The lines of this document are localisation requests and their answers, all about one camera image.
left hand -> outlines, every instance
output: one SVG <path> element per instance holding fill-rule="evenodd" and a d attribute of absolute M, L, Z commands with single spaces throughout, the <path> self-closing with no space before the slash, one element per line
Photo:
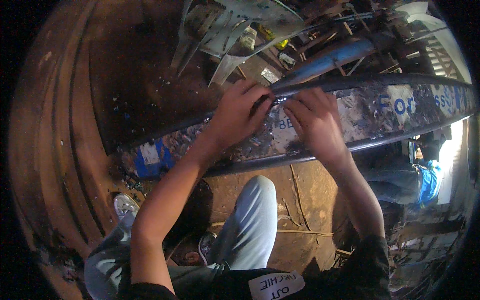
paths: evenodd
<path fill-rule="evenodd" d="M 269 98 L 251 115 L 254 103 L 264 95 Z M 273 99 L 269 88 L 253 80 L 238 80 L 224 93 L 205 135 L 222 150 L 242 141 L 263 123 Z"/>

blue cloth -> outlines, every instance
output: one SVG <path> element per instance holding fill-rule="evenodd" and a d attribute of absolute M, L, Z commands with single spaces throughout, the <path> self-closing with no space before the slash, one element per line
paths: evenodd
<path fill-rule="evenodd" d="M 436 160 L 430 160 L 426 164 L 415 164 L 413 166 L 422 173 L 423 179 L 418 205 L 420 208 L 425 208 L 438 195 L 443 178 L 442 168 L 440 168 L 440 164 Z"/>

right hand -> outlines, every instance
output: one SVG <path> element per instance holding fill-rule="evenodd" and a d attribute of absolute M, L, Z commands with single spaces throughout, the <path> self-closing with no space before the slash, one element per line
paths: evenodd
<path fill-rule="evenodd" d="M 321 88 L 303 90 L 285 103 L 284 110 L 300 139 L 327 169 L 351 158 L 334 95 Z"/>

yellow object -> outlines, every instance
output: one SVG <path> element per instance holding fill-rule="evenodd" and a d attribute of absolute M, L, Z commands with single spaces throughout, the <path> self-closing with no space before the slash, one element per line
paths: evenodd
<path fill-rule="evenodd" d="M 275 38 L 275 34 L 268 28 L 265 28 L 263 25 L 257 26 L 257 31 L 260 32 L 267 41 L 271 41 Z M 288 44 L 288 39 L 281 41 L 280 43 L 276 44 L 275 47 L 278 50 L 283 50 Z"/>
<path fill-rule="evenodd" d="M 275 47 L 278 49 L 278 50 L 283 50 L 285 49 L 285 47 L 287 46 L 288 44 L 288 39 L 284 40 L 284 41 L 281 41 L 280 43 L 276 44 Z"/>

forearm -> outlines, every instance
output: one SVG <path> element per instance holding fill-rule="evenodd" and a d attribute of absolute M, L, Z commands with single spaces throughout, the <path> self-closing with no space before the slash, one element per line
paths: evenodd
<path fill-rule="evenodd" d="M 187 154 L 149 192 L 133 225 L 138 238 L 161 242 L 177 221 L 198 180 L 221 149 L 201 134 Z"/>
<path fill-rule="evenodd" d="M 326 166 L 347 203 L 348 217 L 360 235 L 385 237 L 384 217 L 378 200 L 350 153 L 334 167 Z"/>

